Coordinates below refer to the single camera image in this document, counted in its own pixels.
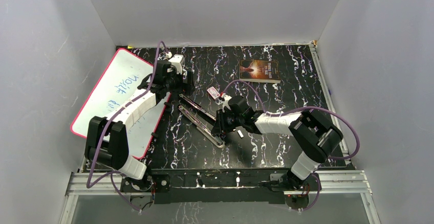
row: book title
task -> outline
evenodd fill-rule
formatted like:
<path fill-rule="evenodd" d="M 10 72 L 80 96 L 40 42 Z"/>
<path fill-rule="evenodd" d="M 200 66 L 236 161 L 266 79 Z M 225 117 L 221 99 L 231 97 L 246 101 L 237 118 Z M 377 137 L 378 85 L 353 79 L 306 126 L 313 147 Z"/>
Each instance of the book title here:
<path fill-rule="evenodd" d="M 265 75 L 268 75 L 268 78 L 273 78 L 273 75 L 271 73 L 271 63 L 268 63 L 268 66 L 265 66 Z"/>

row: book cover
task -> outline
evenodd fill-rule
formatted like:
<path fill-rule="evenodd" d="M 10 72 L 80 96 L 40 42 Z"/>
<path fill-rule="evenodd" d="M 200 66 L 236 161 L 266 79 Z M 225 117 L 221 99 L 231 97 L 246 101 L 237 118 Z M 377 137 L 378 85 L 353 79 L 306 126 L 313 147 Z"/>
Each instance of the book cover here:
<path fill-rule="evenodd" d="M 240 80 L 280 83 L 279 64 L 267 60 L 241 60 Z"/>

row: black wire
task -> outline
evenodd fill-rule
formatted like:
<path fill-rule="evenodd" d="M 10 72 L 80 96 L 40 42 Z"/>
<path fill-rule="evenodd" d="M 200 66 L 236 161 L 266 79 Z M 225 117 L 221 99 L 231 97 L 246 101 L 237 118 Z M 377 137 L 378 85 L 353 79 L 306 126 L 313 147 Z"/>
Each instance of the black wire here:
<path fill-rule="evenodd" d="M 143 210 L 147 205 L 152 204 L 153 202 L 154 202 L 154 201 L 147 202 L 147 203 L 142 207 L 142 210 Z"/>

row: marble tabletop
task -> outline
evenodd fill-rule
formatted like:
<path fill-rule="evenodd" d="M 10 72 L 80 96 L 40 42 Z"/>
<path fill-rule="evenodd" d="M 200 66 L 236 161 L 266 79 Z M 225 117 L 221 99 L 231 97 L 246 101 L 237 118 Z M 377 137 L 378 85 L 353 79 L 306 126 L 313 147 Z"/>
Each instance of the marble tabletop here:
<path fill-rule="evenodd" d="M 287 111 L 314 105 L 327 108 L 320 79 L 308 45 L 185 47 L 169 48 L 173 54 L 182 54 L 185 64 L 196 74 L 196 90 L 190 99 L 215 114 L 221 108 L 206 92 L 215 87 L 221 92 L 226 85 L 239 78 L 238 65 L 242 59 L 278 61 L 281 83 L 251 83 L 258 91 L 267 110 Z M 134 48 L 130 51 L 153 63 L 155 48 Z M 260 109 L 254 93 L 244 84 L 229 88 L 231 96 L 242 95 L 249 105 Z M 226 146 L 216 148 L 195 126 L 181 115 L 179 101 L 171 97 L 158 125 L 156 134 L 144 158 L 154 169 L 222 169 L 291 167 L 301 153 L 293 137 L 286 135 L 252 135 L 240 129 L 244 138 L 231 133 Z M 333 152 L 342 156 L 340 148 Z M 344 161 L 326 162 L 324 167 L 344 167 Z"/>

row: metal frame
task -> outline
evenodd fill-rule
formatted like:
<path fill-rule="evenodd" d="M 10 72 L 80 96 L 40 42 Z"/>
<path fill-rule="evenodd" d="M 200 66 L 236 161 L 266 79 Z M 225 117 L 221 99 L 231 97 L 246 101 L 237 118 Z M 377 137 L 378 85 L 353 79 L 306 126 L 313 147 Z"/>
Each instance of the metal frame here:
<path fill-rule="evenodd" d="M 272 45 L 282 45 L 283 43 L 274 43 Z M 335 108 L 332 103 L 332 99 L 329 93 L 329 89 L 322 73 L 321 65 L 319 62 L 318 54 L 316 48 L 312 43 L 298 43 L 297 45 L 308 45 L 313 57 L 313 61 L 318 73 L 318 77 L 322 86 L 322 91 L 325 96 L 325 100 L 328 108 L 335 112 Z M 339 128 L 340 124 L 337 118 L 332 116 L 333 123 Z M 344 155 L 348 155 L 348 148 L 346 142 L 342 140 L 340 143 L 340 148 Z M 116 195 L 111 180 L 109 177 L 102 179 L 98 184 L 96 184 L 92 189 L 86 187 L 88 173 L 82 173 L 85 166 L 85 158 L 81 163 L 81 168 L 78 170 L 80 173 L 72 173 L 71 179 L 68 184 L 66 191 L 66 198 L 64 202 L 63 212 L 60 218 L 60 224 L 70 224 L 72 222 L 75 208 L 77 206 L 77 201 L 80 195 Z M 377 214 L 373 199 L 372 191 L 367 181 L 364 170 L 322 170 L 317 171 L 319 178 L 321 180 L 321 194 L 344 194 L 344 193 L 359 193 L 363 205 L 365 207 L 366 215 L 371 224 L 379 224 L 380 219 Z M 94 173 L 93 181 L 104 173 Z M 113 176 L 114 182 L 118 188 L 120 188 L 122 177 L 119 175 Z M 286 191 L 284 194 L 301 194 L 301 191 Z M 147 196 L 150 195 L 148 192 L 136 192 L 136 193 L 125 193 L 125 195 L 135 195 L 135 196 Z"/>

